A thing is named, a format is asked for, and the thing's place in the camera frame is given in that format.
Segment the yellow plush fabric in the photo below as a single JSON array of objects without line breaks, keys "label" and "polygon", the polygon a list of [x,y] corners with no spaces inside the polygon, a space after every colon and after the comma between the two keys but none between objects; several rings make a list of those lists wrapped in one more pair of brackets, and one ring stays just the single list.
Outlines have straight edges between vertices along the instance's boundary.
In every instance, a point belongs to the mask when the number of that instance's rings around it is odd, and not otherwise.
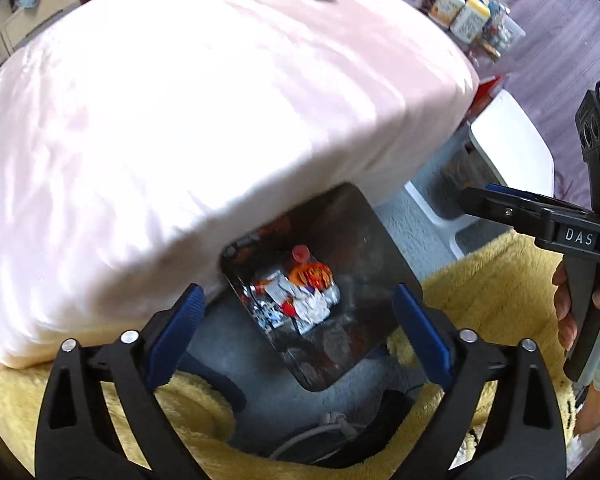
[{"label": "yellow plush fabric", "polygon": [[[562,373],[564,357],[557,341],[554,288],[550,283],[558,261],[557,254],[539,250],[531,238],[509,233],[426,280],[424,291],[429,306],[442,309],[457,327],[473,328],[487,341],[517,344],[530,337],[539,344],[558,395],[568,440],[573,433],[574,400],[571,383]],[[390,338],[389,346],[404,364],[414,361],[401,331]],[[0,434],[29,470],[48,371],[49,365],[0,371]],[[113,387],[106,384],[105,392],[127,456],[146,466]],[[486,420],[493,393],[493,385],[488,384],[474,425]],[[177,374],[157,392],[158,402],[176,432],[213,480],[386,480],[413,448],[442,395],[437,386],[427,385],[384,451],[362,464],[328,470],[274,462],[229,447],[224,441],[234,428],[230,407],[199,378]],[[465,445],[471,454],[475,443],[468,439]]]}]

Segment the colorful packaging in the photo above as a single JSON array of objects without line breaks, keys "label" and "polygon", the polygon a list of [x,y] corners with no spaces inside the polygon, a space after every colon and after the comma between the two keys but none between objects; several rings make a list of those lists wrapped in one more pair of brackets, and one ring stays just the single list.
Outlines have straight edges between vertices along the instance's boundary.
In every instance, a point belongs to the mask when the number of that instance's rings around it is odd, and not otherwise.
[{"label": "colorful packaging", "polygon": [[480,40],[480,46],[492,61],[498,61],[526,33],[509,16],[505,16],[500,25],[487,26]]},{"label": "colorful packaging", "polygon": [[463,7],[464,0],[436,0],[429,17],[441,27],[449,28]]}]

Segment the floor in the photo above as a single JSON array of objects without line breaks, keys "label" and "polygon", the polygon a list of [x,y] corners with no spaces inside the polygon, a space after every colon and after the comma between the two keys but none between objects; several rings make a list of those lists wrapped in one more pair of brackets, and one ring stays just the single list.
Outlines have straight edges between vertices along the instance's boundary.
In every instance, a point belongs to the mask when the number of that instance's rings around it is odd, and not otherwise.
[{"label": "floor", "polygon": [[[460,213],[454,203],[458,186],[443,171],[457,148],[457,140],[452,139],[412,180],[444,218]],[[454,261],[449,248],[437,238],[404,190],[378,206],[376,213],[420,280]],[[476,250],[501,232],[501,226],[479,222],[459,235],[459,245],[465,251]],[[323,392],[305,391],[232,292],[209,307],[189,352],[229,377],[244,392],[247,408],[236,416],[237,430],[230,443],[263,456],[301,428],[318,424],[327,412],[342,412],[351,422],[367,424],[374,418],[382,392],[414,392],[425,379],[419,369],[407,369],[393,357],[385,356],[362,361]]]}]

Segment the black clamp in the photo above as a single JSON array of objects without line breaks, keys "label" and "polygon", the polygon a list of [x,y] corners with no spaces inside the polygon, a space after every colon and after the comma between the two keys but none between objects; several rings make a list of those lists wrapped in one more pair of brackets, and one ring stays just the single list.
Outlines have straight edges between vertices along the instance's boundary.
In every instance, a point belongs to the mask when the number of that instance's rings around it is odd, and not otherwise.
[{"label": "black clamp", "polygon": [[555,198],[504,186],[465,189],[465,213],[513,227],[536,238],[541,249],[564,254],[571,315],[578,335],[566,354],[564,372],[577,384],[591,383],[600,362],[600,310],[592,301],[600,285],[600,82],[587,92],[576,114],[582,157],[589,169],[593,211]]},{"label": "black clamp", "polygon": [[[84,348],[62,343],[46,385],[36,433],[41,480],[205,480],[206,473],[171,427],[153,389],[166,384],[202,320],[202,289],[190,285],[141,332]],[[131,430],[152,470],[127,460],[100,382],[116,386]]]},{"label": "black clamp", "polygon": [[[483,341],[456,330],[406,286],[394,294],[394,314],[427,377],[445,391],[429,425],[392,480],[562,480],[566,451],[560,409],[538,346]],[[471,428],[486,382],[498,381],[474,458],[448,470]]]}]

